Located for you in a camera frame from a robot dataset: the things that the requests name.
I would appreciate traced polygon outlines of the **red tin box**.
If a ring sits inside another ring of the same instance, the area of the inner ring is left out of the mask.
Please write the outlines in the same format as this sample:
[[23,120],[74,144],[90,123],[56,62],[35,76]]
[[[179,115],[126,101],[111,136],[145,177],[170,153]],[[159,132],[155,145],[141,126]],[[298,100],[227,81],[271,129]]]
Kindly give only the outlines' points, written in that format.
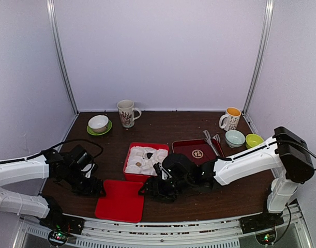
[[125,159],[125,163],[124,163],[124,168],[123,168],[123,173],[124,173],[125,179],[127,181],[144,183],[150,177],[150,175],[125,173],[126,163],[127,163],[128,157],[130,155],[130,149],[132,147],[134,147],[134,146],[152,147],[152,148],[155,148],[155,149],[166,149],[166,150],[168,150],[168,152],[169,152],[169,146],[167,144],[139,143],[139,142],[132,142],[130,144],[129,149],[128,149],[128,153],[127,153],[127,156],[126,156],[126,159]]

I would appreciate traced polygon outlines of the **red tin lid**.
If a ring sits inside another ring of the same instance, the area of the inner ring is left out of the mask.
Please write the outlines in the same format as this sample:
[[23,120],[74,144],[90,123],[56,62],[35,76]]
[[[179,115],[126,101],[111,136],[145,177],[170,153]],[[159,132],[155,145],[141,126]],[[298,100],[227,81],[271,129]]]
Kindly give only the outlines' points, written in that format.
[[95,217],[117,222],[139,223],[142,220],[144,197],[138,194],[141,182],[105,180],[106,195],[97,201]]

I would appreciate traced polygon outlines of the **dark brown chocolate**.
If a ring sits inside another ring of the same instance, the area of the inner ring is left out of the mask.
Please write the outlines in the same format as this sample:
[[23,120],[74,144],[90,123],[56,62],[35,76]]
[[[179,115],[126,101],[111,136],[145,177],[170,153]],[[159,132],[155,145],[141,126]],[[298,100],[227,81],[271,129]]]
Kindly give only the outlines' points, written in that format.
[[150,158],[152,157],[152,155],[153,155],[153,153],[148,152],[148,153],[146,154],[146,157],[147,157],[148,159],[150,159]]

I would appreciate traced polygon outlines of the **metal serving tongs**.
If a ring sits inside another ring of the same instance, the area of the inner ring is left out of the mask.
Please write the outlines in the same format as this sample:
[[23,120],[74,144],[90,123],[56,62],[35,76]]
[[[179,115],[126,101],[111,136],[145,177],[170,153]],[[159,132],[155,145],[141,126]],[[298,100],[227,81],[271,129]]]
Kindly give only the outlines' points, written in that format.
[[206,143],[210,146],[210,148],[213,150],[216,156],[222,156],[222,152],[219,151],[218,146],[216,146],[213,143],[213,140],[215,140],[217,143],[220,142],[220,136],[219,134],[215,134],[213,137],[211,137],[210,132],[208,130],[203,131],[204,134],[204,140]]

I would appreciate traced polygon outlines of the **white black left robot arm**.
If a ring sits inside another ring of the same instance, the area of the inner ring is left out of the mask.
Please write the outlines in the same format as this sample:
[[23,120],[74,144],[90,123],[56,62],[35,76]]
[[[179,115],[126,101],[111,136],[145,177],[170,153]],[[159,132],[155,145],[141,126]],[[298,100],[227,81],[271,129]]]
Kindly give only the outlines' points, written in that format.
[[79,196],[103,196],[102,180],[93,176],[94,157],[81,145],[70,152],[43,150],[30,157],[0,161],[0,212],[30,215],[51,230],[67,232],[70,221],[53,197],[29,196],[4,189],[5,185],[32,179],[65,181]]

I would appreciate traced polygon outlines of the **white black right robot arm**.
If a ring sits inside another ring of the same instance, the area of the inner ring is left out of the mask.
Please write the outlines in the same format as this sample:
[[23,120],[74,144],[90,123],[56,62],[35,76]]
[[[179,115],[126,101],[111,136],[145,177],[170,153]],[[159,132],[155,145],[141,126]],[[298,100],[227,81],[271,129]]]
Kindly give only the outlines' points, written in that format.
[[217,156],[201,165],[195,165],[184,154],[172,153],[162,163],[156,163],[156,176],[149,177],[138,194],[172,203],[183,190],[192,188],[210,191],[240,178],[261,171],[279,168],[280,174],[270,185],[262,213],[243,217],[243,233],[273,228],[284,223],[282,212],[299,184],[315,173],[314,154],[307,143],[285,127],[274,129],[275,134],[261,144],[229,157]]

